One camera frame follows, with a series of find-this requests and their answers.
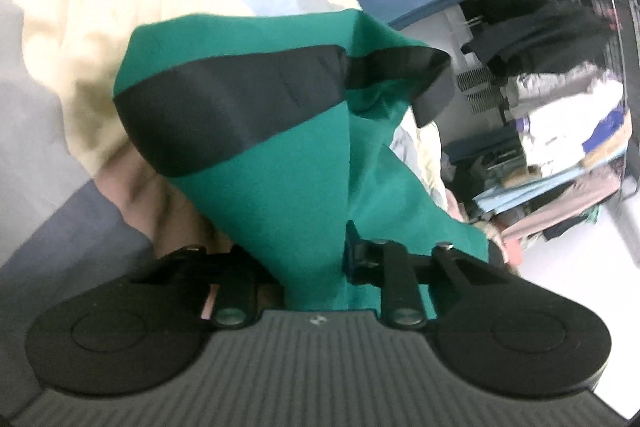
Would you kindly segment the green hooded sweatshirt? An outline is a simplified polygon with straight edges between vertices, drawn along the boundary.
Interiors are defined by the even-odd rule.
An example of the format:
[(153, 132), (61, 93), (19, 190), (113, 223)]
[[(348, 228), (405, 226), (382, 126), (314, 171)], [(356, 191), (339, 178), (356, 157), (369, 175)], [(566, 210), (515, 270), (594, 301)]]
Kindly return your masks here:
[(408, 110), (432, 121), (450, 57), (370, 15), (194, 14), (131, 35), (114, 104), (141, 156), (281, 283), (293, 310), (375, 309), (343, 273), (346, 225), (427, 255), (480, 259), (486, 236), (451, 218), (392, 151)]

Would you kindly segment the pastel patchwork bed cover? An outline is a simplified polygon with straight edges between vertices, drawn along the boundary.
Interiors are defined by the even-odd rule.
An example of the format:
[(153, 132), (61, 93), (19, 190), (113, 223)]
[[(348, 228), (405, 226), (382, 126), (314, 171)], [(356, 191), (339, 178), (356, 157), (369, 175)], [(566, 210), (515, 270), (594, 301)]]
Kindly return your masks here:
[(297, 311), (377, 310), (345, 231), (488, 259), (392, 151), (442, 50), (357, 0), (1, 0), (1, 347), (178, 249)]

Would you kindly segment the black hanging garments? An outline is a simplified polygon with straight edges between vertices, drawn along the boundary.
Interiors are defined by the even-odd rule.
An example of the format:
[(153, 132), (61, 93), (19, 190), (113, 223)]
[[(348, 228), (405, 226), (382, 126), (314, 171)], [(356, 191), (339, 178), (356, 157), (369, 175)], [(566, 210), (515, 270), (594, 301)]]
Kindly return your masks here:
[(561, 0), (474, 0), (480, 29), (462, 44), (497, 77), (565, 74), (601, 53), (614, 23), (587, 5)]

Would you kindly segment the stack of folded clothes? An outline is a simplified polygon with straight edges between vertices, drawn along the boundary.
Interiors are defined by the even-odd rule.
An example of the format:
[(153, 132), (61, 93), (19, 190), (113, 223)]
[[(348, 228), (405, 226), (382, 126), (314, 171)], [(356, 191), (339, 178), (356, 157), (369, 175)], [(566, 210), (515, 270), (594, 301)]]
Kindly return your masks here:
[(511, 77), (504, 126), (445, 148), (446, 187), (504, 243), (572, 227), (623, 185), (631, 138), (624, 80), (583, 62)]

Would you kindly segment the metal clothes rack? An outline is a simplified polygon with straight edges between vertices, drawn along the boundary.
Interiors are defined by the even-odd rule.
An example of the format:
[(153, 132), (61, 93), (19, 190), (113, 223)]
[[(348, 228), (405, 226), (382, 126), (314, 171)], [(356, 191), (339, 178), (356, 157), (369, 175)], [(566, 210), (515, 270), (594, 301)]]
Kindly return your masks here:
[(614, 72), (623, 83), (623, 109), (637, 114), (639, 83), (631, 75), (631, 65), (639, 62), (639, 0), (575, 1), (610, 24), (613, 35), (596, 55), (596, 64)]

